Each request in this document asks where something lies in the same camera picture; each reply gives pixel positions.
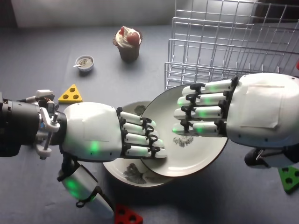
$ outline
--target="green triangle block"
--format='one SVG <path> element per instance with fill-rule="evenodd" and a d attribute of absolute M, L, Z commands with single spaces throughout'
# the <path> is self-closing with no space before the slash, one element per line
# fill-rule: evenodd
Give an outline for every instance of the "green triangle block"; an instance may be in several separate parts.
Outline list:
<path fill-rule="evenodd" d="M 292 193 L 299 187 L 299 169 L 285 167 L 278 169 L 280 179 L 287 194 Z"/>

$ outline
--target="white plate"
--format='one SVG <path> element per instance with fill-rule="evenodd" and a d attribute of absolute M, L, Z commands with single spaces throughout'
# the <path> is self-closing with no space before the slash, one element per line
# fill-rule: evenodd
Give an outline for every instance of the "white plate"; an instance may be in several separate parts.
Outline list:
<path fill-rule="evenodd" d="M 175 177 L 197 172 L 211 164 L 222 152 L 228 139 L 217 137 L 192 137 L 174 134 L 172 126 L 179 123 L 173 117 L 178 98 L 186 85 L 172 88 L 155 98 L 143 113 L 143 117 L 155 121 L 159 138 L 164 142 L 167 158 L 142 160 L 157 174 Z"/>
<path fill-rule="evenodd" d="M 141 115 L 149 103 L 150 101 L 137 102 L 124 106 L 122 109 L 125 112 Z M 116 159 L 103 164 L 115 178 L 137 187 L 155 187 L 173 179 L 152 172 L 141 160 L 137 159 Z"/>

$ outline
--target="triangular toy with holes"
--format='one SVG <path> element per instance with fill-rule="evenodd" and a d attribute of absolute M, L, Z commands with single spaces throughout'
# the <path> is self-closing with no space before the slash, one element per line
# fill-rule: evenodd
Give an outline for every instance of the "triangular toy with holes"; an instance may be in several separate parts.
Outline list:
<path fill-rule="evenodd" d="M 76 85 L 73 84 L 67 91 L 64 92 L 64 94 L 59 97 L 58 101 L 62 104 L 74 104 L 83 102 L 83 99 Z"/>
<path fill-rule="evenodd" d="M 116 205 L 114 224 L 142 224 L 143 218 L 126 206 Z"/>
<path fill-rule="evenodd" d="M 292 193 L 299 187 L 299 169 L 286 167 L 278 169 L 280 179 L 287 194 Z"/>

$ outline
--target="bowl of seasoning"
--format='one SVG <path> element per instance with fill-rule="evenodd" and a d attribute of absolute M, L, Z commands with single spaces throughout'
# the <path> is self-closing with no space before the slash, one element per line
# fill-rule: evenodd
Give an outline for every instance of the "bowl of seasoning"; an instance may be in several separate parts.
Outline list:
<path fill-rule="evenodd" d="M 76 65 L 80 71 L 90 71 L 93 69 L 94 59 L 89 55 L 82 55 L 76 59 Z"/>

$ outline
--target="red object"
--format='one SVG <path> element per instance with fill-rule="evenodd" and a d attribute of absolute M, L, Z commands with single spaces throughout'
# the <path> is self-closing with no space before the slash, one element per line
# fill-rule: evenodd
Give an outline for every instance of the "red object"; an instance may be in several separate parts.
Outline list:
<path fill-rule="evenodd" d="M 126 206 L 117 204 L 114 224 L 143 224 L 143 218 Z"/>
<path fill-rule="evenodd" d="M 120 35 L 124 35 L 124 34 L 125 34 L 125 28 L 124 28 L 124 27 L 121 27 Z"/>
<path fill-rule="evenodd" d="M 131 35 L 127 36 L 127 41 L 129 44 L 132 44 L 133 46 L 138 46 L 139 45 L 139 35 L 138 33 L 134 32 Z"/>

